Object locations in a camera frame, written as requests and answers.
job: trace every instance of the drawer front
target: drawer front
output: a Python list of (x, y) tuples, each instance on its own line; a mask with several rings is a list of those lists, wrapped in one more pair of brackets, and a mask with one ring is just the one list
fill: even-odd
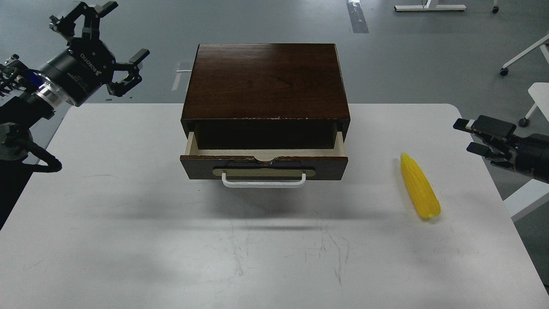
[[(189, 179), (221, 179), (220, 170), (226, 170), (228, 177), (231, 177), (231, 174), (238, 175), (231, 177), (235, 180), (294, 180), (301, 178), (298, 176), (301, 173), (291, 173), (292, 170), (305, 172), (308, 180), (341, 180), (348, 162), (347, 157), (277, 157), (269, 162), (262, 162), (253, 156), (193, 155), (181, 156), (180, 160)], [(234, 171), (237, 169), (253, 169), (255, 171), (235, 173)]]

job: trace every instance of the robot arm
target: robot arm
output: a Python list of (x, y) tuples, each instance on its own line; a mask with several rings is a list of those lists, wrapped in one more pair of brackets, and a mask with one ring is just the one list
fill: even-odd
[(458, 119), (454, 129), (471, 133), (483, 144), (472, 142), (467, 151), (480, 155), (493, 166), (549, 183), (549, 136), (514, 135), (516, 125), (484, 115), (477, 120)]
[[(141, 82), (141, 61), (149, 51), (141, 49), (128, 62), (117, 63), (99, 39), (100, 19), (117, 6), (114, 1), (93, 6), (80, 2), (66, 16), (51, 16), (49, 27), (67, 40), (67, 48), (37, 70), (29, 69), (17, 55), (0, 64), (0, 96), (22, 91), (0, 106), (0, 165), (57, 172), (61, 163), (32, 142), (29, 128), (41, 118), (50, 119), (64, 102), (82, 105), (103, 85), (109, 94), (121, 97)], [(81, 16), (82, 36), (75, 37), (75, 21)], [(114, 71), (126, 71), (128, 76), (113, 82)], [(29, 152), (48, 166), (22, 164)]]

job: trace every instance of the wooden top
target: wooden top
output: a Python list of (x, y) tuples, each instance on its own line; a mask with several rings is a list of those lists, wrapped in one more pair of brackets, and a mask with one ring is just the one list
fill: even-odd
[(201, 44), (186, 119), (350, 119), (334, 44)]

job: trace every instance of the white furniture leg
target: white furniture leg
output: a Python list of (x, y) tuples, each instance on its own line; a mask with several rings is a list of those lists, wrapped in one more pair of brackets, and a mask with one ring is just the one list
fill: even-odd
[(500, 0), (494, 0), (494, 7), (492, 8), (492, 13), (496, 14), (500, 11)]
[(549, 202), (549, 184), (532, 179), (504, 201), (513, 222)]
[(464, 11), (467, 9), (462, 4), (439, 5), (439, 0), (428, 0), (426, 5), (395, 5), (395, 11)]
[(532, 114), (534, 113), (534, 111), (536, 110), (536, 103), (534, 103), (534, 105), (532, 105), (532, 107), (530, 108), (530, 110), (526, 113), (526, 116), (524, 116), (524, 118), (526, 119), (530, 119), (530, 117), (532, 117)]
[(509, 60), (506, 64), (504, 64), (501, 67), (500, 75), (502, 75), (502, 76), (507, 75), (507, 73), (509, 73), (509, 69), (507, 68), (508, 66), (510, 66), (511, 64), (516, 62), (517, 60), (521, 59), (522, 57), (526, 56), (526, 54), (530, 53), (531, 51), (533, 51), (534, 49), (536, 49), (538, 47), (541, 47), (541, 52), (544, 54), (545, 59), (549, 62), (549, 52), (547, 51), (547, 47), (545, 46), (545, 42), (547, 40), (549, 40), (549, 34), (542, 37), (539, 41), (535, 42), (530, 47), (523, 50), (520, 54), (513, 57), (513, 59)]

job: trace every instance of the chair leg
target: chair leg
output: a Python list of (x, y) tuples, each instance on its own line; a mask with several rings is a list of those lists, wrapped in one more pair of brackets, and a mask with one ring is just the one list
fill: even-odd
[(530, 53), (531, 51), (533, 51), (534, 49), (538, 48), (539, 46), (541, 46), (542, 44), (545, 43), (545, 41), (549, 40), (549, 35), (546, 35), (544, 36), (543, 38), (541, 38), (539, 41), (535, 42), (534, 44), (532, 44), (530, 47), (528, 47), (527, 49), (523, 50), (520, 54), (516, 55), (513, 59), (509, 60), (506, 64), (504, 64), (502, 66), (503, 69), (507, 69), (508, 66), (510, 66), (511, 64), (513, 64), (514, 62), (516, 62), (517, 60), (521, 59), (522, 57), (526, 56), (526, 54)]
[(541, 53), (544, 54), (545, 60), (549, 63), (549, 51), (547, 50), (547, 42), (540, 46)]
[(494, 7), (492, 8), (492, 13), (496, 14), (500, 11), (500, 0), (494, 0)]
[(528, 126), (530, 124), (530, 117), (532, 117), (532, 114), (536, 110), (536, 107), (537, 107), (537, 105), (536, 105), (536, 103), (534, 103), (534, 105), (532, 105), (530, 110), (527, 112), (526, 116), (524, 116), (524, 118), (518, 120), (518, 126), (524, 128), (525, 126)]

